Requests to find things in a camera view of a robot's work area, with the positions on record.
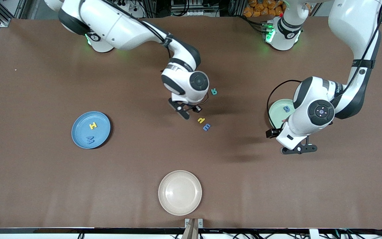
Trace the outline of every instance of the green indicator light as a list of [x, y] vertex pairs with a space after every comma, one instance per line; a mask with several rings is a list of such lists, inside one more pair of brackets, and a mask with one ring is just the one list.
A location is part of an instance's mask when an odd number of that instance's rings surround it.
[[91, 42], [89, 41], [88, 36], [87, 35], [85, 35], [85, 36], [86, 36], [86, 40], [88, 41], [88, 44], [91, 45]]
[[301, 33], [301, 31], [299, 31], [299, 32], [297, 33], [296, 40], [294, 41], [294, 43], [296, 43], [296, 42], [298, 41], [298, 36], [300, 36], [300, 33]]
[[266, 35], [266, 41], [271, 43], [274, 35], [275, 35], [275, 29], [273, 29], [270, 33]]

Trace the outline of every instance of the plate rim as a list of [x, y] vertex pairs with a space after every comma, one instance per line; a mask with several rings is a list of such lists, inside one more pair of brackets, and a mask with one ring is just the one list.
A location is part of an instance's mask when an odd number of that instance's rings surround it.
[[268, 109], [268, 112], [269, 112], [269, 114], [271, 115], [271, 118], [273, 118], [273, 116], [272, 116], [273, 108], [279, 106], [280, 104], [285, 104], [285, 105], [292, 106], [293, 109], [294, 109], [293, 100], [291, 100], [291, 99], [280, 99], [280, 100], [277, 100], [277, 101], [275, 101], [275, 102], [269, 107], [269, 109]]
[[[108, 133], [107, 137], [104, 139], [104, 141], [103, 141], [101, 144], [99, 144], [99, 145], [97, 145], [97, 146], [95, 146], [95, 147], [86, 148], [86, 147], [82, 147], [82, 146], [80, 146], [79, 144], [77, 144], [77, 142], [76, 142], [75, 139], [73, 138], [73, 130], [74, 130], [74, 127], [75, 127], [75, 124], [77, 123], [77, 121], [78, 121], [82, 116], [84, 116], [84, 115], [86, 115], [86, 114], [90, 114], [90, 113], [101, 114], [101, 115], [99, 115], [99, 116], [102, 116], [102, 118], [105, 118], [105, 119], [108, 121], [108, 123], [109, 123], [109, 133]], [[70, 136], [72, 137], [72, 140], [73, 140], [73, 142], [75, 143], [75, 145], [77, 145], [79, 148], [83, 148], [83, 149], [93, 149], [93, 148], [97, 148], [97, 147], [101, 146], [102, 144], [104, 144], [104, 142], [106, 142], [106, 140], [109, 138], [109, 136], [110, 136], [110, 132], [111, 132], [111, 122], [110, 122], [110, 119], [108, 118], [108, 116], [107, 116], [106, 114], [104, 114], [103, 112], [99, 112], [99, 111], [89, 111], [89, 112], [85, 112], [85, 113], [81, 114], [81, 115], [74, 121], [74, 123], [73, 123], [73, 125], [72, 125], [72, 130], [71, 130], [71, 132], [70, 132]]]
[[[172, 174], [177, 174], [177, 173], [179, 173], [179, 172], [185, 172], [186, 174], [188, 174], [188, 175], [194, 177], [194, 178], [197, 180], [197, 182], [198, 182], [198, 184], [197, 184], [197, 189], [199, 189], [200, 192], [201, 192], [201, 193], [200, 193], [200, 197], [199, 197], [199, 199], [198, 199], [198, 203], [196, 204], [196, 206], [195, 206], [190, 212], [185, 213], [185, 214], [183, 214], [183, 213], [180, 213], [180, 214], [172, 213], [170, 210], [168, 210], [168, 209], [165, 208], [165, 206], [163, 205], [162, 200], [161, 200], [161, 198], [160, 198], [160, 190], [161, 190], [161, 188], [162, 188], [162, 183], [165, 182], [165, 179], [166, 179], [168, 176], [170, 176], [170, 175], [172, 175]], [[186, 171], [186, 170], [175, 170], [175, 171], [172, 171], [172, 172], [166, 174], [165, 177], [163, 177], [163, 179], [160, 181], [159, 189], [158, 189], [158, 198], [159, 198], [159, 203], [160, 203], [160, 205], [163, 207], [163, 209], [164, 209], [166, 212], [168, 212], [169, 214], [172, 214], [172, 215], [174, 215], [174, 216], [185, 216], [185, 215], [188, 215], [188, 214], [194, 212], [194, 211], [197, 209], [197, 207], [200, 205], [200, 203], [201, 203], [201, 199], [203, 198], [203, 188], [201, 187], [200, 180], [198, 180], [198, 178], [197, 178], [193, 173], [191, 173], [191, 172], [189, 172], [189, 171]]]

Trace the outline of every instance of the blue plate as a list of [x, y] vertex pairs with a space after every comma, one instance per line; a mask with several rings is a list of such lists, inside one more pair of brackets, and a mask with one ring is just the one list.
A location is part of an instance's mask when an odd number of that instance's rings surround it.
[[72, 127], [73, 142], [81, 148], [96, 148], [103, 144], [109, 135], [109, 118], [101, 112], [84, 113]]

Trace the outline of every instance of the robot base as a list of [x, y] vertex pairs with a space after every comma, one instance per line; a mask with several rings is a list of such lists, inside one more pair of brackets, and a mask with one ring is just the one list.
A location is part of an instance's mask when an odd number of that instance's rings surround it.
[[299, 31], [296, 36], [291, 39], [286, 39], [285, 36], [278, 30], [278, 21], [280, 17], [275, 17], [272, 20], [267, 21], [267, 26], [273, 26], [270, 33], [264, 35], [264, 40], [267, 44], [270, 44], [273, 48], [277, 50], [290, 50], [291, 47], [298, 41], [300, 35]]

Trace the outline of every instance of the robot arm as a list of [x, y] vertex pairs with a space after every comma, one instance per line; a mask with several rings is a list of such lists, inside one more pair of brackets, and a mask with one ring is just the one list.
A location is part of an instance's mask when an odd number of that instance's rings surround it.
[[164, 86], [171, 91], [169, 103], [185, 119], [189, 119], [190, 109], [200, 112], [198, 104], [208, 91], [209, 80], [204, 72], [196, 71], [201, 59], [195, 47], [104, 0], [65, 0], [59, 20], [69, 31], [97, 40], [100, 48], [131, 50], [155, 41], [172, 50], [174, 55], [161, 76]]
[[293, 150], [327, 127], [334, 116], [345, 119], [361, 110], [381, 39], [377, 31], [381, 4], [382, 0], [335, 0], [329, 26], [353, 51], [350, 75], [346, 85], [318, 77], [300, 83], [293, 99], [295, 112], [277, 137], [286, 148]]
[[[323, 3], [331, 0], [315, 0]], [[282, 17], [267, 21], [271, 26], [265, 35], [265, 41], [277, 50], [289, 50], [298, 41], [301, 27], [309, 15], [307, 0], [284, 1], [287, 8]]]
[[44, 0], [45, 4], [55, 12], [58, 12], [63, 5], [62, 0]]

